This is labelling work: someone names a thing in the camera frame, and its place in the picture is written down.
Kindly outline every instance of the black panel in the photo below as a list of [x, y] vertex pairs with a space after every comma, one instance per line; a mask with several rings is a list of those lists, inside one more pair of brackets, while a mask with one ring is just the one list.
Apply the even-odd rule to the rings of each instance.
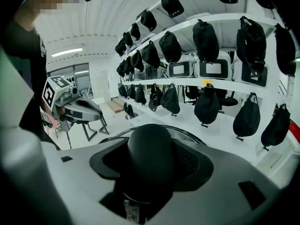
[[267, 76], [268, 76], [268, 69], [264, 67], [264, 70], [262, 72], [262, 75], [258, 77], [257, 80], [254, 80], [251, 78], [252, 74], [248, 67], [248, 65], [244, 64], [242, 65], [242, 80], [244, 82], [253, 83], [258, 86], [265, 87], [267, 84]]
[[257, 188], [257, 186], [251, 182], [240, 182], [239, 187], [245, 195], [249, 205], [252, 210], [256, 209], [260, 206], [265, 200], [265, 196], [261, 193], [261, 191]]
[[73, 112], [73, 117], [74, 118], [83, 118], [83, 113], [82, 112], [76, 112], [76, 111], [74, 111]]
[[65, 163], [65, 162], [73, 160], [73, 159], [69, 156], [65, 156], [65, 157], [61, 157], [61, 160], [62, 160], [63, 163]]

